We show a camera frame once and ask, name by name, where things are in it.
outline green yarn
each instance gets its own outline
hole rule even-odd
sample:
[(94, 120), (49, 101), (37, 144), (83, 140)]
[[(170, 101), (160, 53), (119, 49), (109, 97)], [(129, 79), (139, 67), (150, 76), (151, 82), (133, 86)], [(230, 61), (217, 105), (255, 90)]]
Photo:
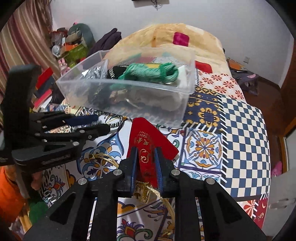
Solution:
[(146, 64), (133, 63), (118, 78), (151, 83), (171, 83), (178, 78), (178, 68), (172, 63), (161, 64), (158, 68), (149, 68)]
[(28, 199), (28, 204), (30, 207), (29, 219), (34, 225), (39, 219), (43, 218), (48, 210), (48, 206), (41, 199), (39, 193), (32, 189), (29, 192), (30, 198)]

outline dark purple cloth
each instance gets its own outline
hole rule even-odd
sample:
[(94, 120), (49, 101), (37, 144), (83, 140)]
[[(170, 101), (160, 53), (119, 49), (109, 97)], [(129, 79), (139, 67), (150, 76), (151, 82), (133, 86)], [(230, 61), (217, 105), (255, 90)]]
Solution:
[(121, 40), (121, 32), (117, 32), (117, 29), (112, 29), (109, 33), (106, 33), (95, 45), (90, 49), (87, 57), (100, 51), (109, 50), (113, 48)]
[(258, 78), (260, 76), (258, 74), (254, 74), (249, 70), (248, 72), (236, 72), (234, 70), (230, 70), (230, 72), (242, 90), (254, 95), (259, 94)]

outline blue and white checkered fabric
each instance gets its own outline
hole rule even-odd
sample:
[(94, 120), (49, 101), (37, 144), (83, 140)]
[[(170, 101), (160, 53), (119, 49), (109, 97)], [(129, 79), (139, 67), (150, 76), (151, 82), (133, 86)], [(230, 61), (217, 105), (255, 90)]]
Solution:
[(266, 126), (259, 109), (222, 97), (227, 126), (226, 182), (232, 197), (269, 192), (270, 159)]

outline metal screw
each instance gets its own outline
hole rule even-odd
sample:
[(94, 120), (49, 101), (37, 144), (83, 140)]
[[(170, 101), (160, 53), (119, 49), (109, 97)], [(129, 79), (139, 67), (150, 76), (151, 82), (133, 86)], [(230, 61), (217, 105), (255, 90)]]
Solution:
[(178, 175), (180, 175), (181, 172), (180, 172), (178, 169), (174, 169), (174, 170), (171, 171), (171, 173), (172, 173), (174, 176), (178, 176)]
[(113, 171), (113, 174), (114, 174), (115, 176), (119, 176), (119, 175), (122, 174), (122, 170), (120, 170), (120, 169), (116, 169), (116, 170)]
[(87, 182), (87, 180), (84, 177), (82, 177), (78, 180), (79, 185), (84, 185), (84, 184), (86, 184), (86, 182)]
[(213, 185), (215, 183), (215, 179), (209, 177), (206, 179), (206, 182), (207, 184)]

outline wall outlet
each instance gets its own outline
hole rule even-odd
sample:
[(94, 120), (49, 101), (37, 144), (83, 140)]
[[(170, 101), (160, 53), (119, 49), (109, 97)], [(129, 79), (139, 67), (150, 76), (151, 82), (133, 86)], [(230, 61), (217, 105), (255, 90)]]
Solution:
[(244, 58), (244, 62), (247, 63), (247, 64), (249, 63), (249, 60), (250, 60), (249, 57), (245, 57), (245, 58)]

